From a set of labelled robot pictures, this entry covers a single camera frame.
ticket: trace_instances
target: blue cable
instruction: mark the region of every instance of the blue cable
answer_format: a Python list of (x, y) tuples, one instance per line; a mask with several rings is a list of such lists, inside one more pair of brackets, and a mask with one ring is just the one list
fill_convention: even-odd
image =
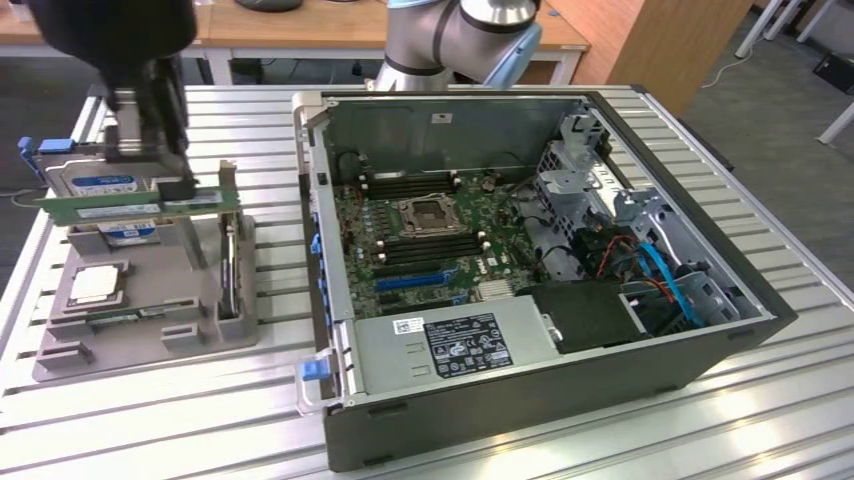
[(643, 270), (643, 274), (647, 277), (653, 278), (653, 269), (650, 268), (650, 264), (647, 263), (646, 258), (641, 257), (638, 259), (638, 263), (641, 264), (641, 270)]
[(643, 242), (641, 243), (639, 246), (643, 249), (643, 251), (647, 253), (647, 255), (653, 258), (653, 261), (655, 262), (655, 266), (658, 267), (658, 269), (662, 272), (662, 275), (665, 276), (665, 280), (667, 281), (667, 286), (670, 287), (673, 296), (677, 298), (679, 307), (682, 307), (682, 312), (685, 313), (686, 320), (689, 320), (698, 327), (705, 326), (703, 322), (694, 315), (694, 309), (691, 308), (691, 303), (687, 301), (687, 299), (685, 298), (685, 295), (682, 295), (682, 292), (679, 291), (679, 286), (677, 285), (677, 282), (673, 279), (673, 275), (670, 274), (670, 269), (667, 268), (667, 263), (662, 258), (662, 254), (658, 253), (658, 250), (655, 250), (655, 247), (650, 243)]

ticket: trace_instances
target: wooden desk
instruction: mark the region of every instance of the wooden desk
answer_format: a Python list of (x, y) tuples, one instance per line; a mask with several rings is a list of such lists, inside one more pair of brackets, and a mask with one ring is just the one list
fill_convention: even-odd
[[(198, 36), (182, 56), (204, 58), (202, 45), (211, 30), (211, 7), (196, 8)], [(19, 22), (6, 0), (0, 0), (0, 57), (66, 57), (44, 44), (35, 22)]]
[[(553, 10), (543, 3), (537, 19), (543, 39), (534, 60), (557, 62), (551, 83), (566, 85), (589, 43), (561, 16), (549, 14)], [(382, 59), (386, 15), (380, 0), (304, 0), (284, 13), (255, 12), (218, 0), (206, 44), (215, 83), (231, 84), (232, 58)]]
[[(589, 43), (561, 16), (549, 14), (551, 11), (545, 3), (538, 16), (543, 39), (533, 70), (539, 70), (538, 79), (567, 85)], [(199, 34), (182, 55), (208, 60), (216, 85), (234, 83), (228, 64), (232, 58), (382, 59), (386, 12), (379, 0), (306, 0), (298, 10), (286, 13), (254, 12), (232, 0), (218, 0), (214, 5), (196, 8)], [(44, 44), (32, 22), (16, 21), (4, 0), (0, 56), (66, 56)]]

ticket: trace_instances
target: slotted aluminum surface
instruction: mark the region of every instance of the slotted aluminum surface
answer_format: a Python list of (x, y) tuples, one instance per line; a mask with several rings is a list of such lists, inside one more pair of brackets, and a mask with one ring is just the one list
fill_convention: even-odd
[[(259, 224), (258, 346), (35, 383), (34, 354), (68, 249), (63, 230), (39, 215), (0, 303), (0, 321), (14, 327), (0, 363), (0, 472), (312, 480), (854, 475), (850, 291), (655, 101), (623, 87), (595, 88), (801, 318), (678, 392), (346, 475), (330, 472), (320, 418), (296, 413), (291, 367), (312, 352), (290, 115), (292, 92), (308, 88), (319, 87), (188, 89), (194, 170), (203, 184), (214, 182), (219, 159), (236, 160), (242, 200)], [(90, 99), (76, 138), (98, 138), (110, 121)], [(618, 145), (614, 160), (631, 164)], [(645, 178), (634, 167), (626, 175)], [(626, 368), (643, 375), (643, 365)]]

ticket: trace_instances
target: red cable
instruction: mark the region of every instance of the red cable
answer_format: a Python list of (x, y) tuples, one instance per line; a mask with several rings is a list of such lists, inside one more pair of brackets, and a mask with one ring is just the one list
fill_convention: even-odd
[(662, 282), (659, 282), (658, 280), (655, 280), (654, 278), (650, 277), (645, 277), (643, 278), (645, 281), (651, 282), (653, 285), (655, 285), (658, 287), (658, 289), (662, 291), (662, 293), (665, 294), (665, 297), (667, 298), (667, 301), (670, 303), (675, 302), (675, 297), (673, 296), (673, 293), (670, 293), (667, 291), (667, 289), (665, 288), (665, 285), (662, 285)]
[(611, 239), (611, 241), (609, 242), (609, 248), (605, 249), (605, 256), (602, 257), (602, 263), (599, 263), (599, 271), (597, 272), (597, 278), (602, 276), (602, 270), (605, 270), (605, 262), (607, 261), (609, 256), (611, 255), (611, 249), (614, 248), (614, 243), (617, 242), (617, 240), (621, 240), (621, 239), (626, 239), (630, 242), (634, 241), (634, 239), (627, 235), (618, 235)]

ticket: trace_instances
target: barcode sticker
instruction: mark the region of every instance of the barcode sticker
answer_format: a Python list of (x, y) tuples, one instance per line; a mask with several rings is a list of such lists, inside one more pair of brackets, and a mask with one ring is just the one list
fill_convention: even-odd
[(424, 331), (424, 317), (404, 318), (392, 322), (395, 335)]
[(82, 197), (131, 193), (139, 188), (131, 175), (103, 175), (100, 177), (78, 177), (71, 180), (75, 192)]

